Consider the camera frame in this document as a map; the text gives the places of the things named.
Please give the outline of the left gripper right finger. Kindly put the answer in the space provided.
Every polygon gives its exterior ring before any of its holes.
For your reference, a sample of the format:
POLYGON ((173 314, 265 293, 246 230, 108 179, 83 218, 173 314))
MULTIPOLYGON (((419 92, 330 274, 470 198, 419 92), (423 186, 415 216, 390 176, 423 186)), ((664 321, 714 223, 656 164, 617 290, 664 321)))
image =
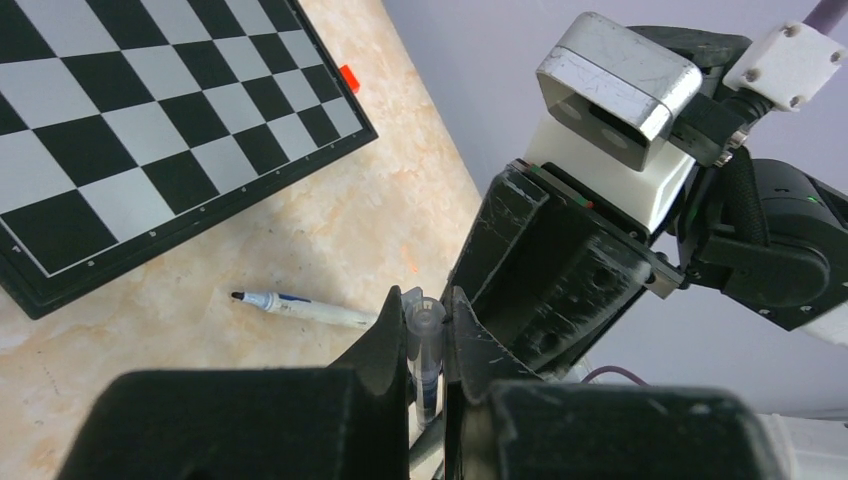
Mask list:
POLYGON ((717 389, 547 382, 479 322, 448 308, 448 479, 782 479, 765 427, 717 389))

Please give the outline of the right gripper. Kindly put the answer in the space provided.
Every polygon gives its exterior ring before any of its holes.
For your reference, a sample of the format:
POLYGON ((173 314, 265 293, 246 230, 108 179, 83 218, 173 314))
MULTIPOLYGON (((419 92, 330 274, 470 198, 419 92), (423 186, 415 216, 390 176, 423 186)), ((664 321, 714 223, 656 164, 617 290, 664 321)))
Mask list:
POLYGON ((449 286, 524 365, 566 371, 644 293, 683 284, 654 238, 552 172, 512 162, 484 195, 449 286))

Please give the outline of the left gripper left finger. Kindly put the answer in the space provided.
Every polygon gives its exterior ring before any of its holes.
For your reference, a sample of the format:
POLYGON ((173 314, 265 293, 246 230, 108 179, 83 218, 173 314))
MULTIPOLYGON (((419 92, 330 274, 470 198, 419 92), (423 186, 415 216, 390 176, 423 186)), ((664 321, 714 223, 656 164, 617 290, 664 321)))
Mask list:
POLYGON ((62 479, 404 479, 406 325, 398 287, 325 367, 141 370, 95 401, 62 479))

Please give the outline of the dark thin pen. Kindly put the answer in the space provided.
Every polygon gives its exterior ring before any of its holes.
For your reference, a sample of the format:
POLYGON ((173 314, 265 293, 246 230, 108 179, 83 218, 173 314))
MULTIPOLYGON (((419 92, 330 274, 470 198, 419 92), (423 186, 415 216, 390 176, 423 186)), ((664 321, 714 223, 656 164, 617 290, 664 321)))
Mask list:
POLYGON ((437 414, 439 377, 443 367, 443 304, 414 287, 401 296, 407 326, 407 367, 414 387, 416 421, 424 430, 437 414))

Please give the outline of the blue capped white marker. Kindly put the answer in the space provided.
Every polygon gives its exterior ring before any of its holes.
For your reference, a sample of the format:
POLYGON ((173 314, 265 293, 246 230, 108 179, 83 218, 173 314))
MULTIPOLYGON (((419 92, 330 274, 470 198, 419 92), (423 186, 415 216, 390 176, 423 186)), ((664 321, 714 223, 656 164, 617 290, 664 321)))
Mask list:
POLYGON ((314 321, 322 324, 368 330, 378 315, 330 305, 293 295, 274 292, 234 291, 230 297, 268 314, 314 321))

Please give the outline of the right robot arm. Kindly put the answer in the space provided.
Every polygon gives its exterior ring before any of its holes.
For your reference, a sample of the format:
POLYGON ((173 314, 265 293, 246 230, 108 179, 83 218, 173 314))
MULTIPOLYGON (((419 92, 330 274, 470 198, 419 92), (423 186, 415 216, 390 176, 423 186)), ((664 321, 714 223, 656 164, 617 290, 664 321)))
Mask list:
POLYGON ((847 198, 745 143, 843 55, 799 23, 752 41, 581 14, 537 68, 545 112, 491 182, 449 286, 543 375, 572 368, 646 292, 702 286, 822 331, 847 303, 847 198))

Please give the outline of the red block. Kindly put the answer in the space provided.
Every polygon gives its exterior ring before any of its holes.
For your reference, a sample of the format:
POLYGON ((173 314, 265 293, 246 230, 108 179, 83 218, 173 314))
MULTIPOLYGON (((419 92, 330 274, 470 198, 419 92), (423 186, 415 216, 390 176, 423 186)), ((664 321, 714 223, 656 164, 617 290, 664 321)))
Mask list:
POLYGON ((346 86, 353 94, 358 94, 361 84, 349 65, 345 64, 339 68, 339 73, 345 81, 346 86))

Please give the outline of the black white chessboard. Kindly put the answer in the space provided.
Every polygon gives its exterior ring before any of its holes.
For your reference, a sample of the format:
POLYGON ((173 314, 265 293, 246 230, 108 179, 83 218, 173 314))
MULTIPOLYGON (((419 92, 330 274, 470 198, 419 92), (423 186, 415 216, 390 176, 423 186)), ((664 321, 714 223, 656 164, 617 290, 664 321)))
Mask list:
POLYGON ((5 1, 2 287, 40 319, 376 136, 296 1, 5 1))

